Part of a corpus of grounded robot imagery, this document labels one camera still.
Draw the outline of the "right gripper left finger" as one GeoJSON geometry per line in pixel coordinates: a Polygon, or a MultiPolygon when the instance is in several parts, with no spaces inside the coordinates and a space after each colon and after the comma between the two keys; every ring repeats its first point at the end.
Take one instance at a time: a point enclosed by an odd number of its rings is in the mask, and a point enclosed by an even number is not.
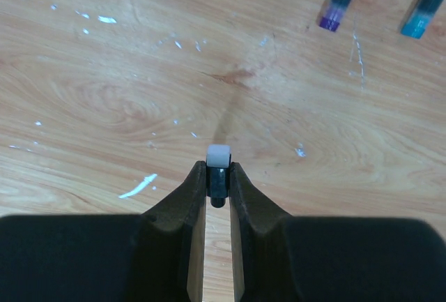
{"type": "Polygon", "coordinates": [[[2,301],[200,301],[206,166],[141,214],[1,219],[2,301]]]}

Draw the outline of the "small black white cap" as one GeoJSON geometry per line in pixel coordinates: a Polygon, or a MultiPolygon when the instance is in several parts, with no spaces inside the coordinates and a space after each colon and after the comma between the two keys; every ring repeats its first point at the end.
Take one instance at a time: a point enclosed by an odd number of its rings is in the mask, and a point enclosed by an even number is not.
{"type": "Polygon", "coordinates": [[[211,144],[206,152],[206,192],[215,208],[222,208],[229,196],[231,148],[211,144]]]}

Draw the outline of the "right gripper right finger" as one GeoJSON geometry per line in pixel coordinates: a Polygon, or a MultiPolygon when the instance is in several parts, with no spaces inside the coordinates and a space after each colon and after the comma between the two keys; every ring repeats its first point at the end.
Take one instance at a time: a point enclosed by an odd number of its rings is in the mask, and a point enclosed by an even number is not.
{"type": "Polygon", "coordinates": [[[237,301],[444,301],[445,241],[423,220],[292,216],[230,172],[237,301]]]}

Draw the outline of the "blue gel pen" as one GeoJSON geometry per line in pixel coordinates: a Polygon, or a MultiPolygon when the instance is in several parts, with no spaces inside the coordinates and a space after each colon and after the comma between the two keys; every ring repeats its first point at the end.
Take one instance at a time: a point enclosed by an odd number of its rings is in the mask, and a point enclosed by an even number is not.
{"type": "Polygon", "coordinates": [[[400,33],[404,36],[420,39],[442,2],[443,0],[418,0],[408,19],[403,24],[400,33]]]}

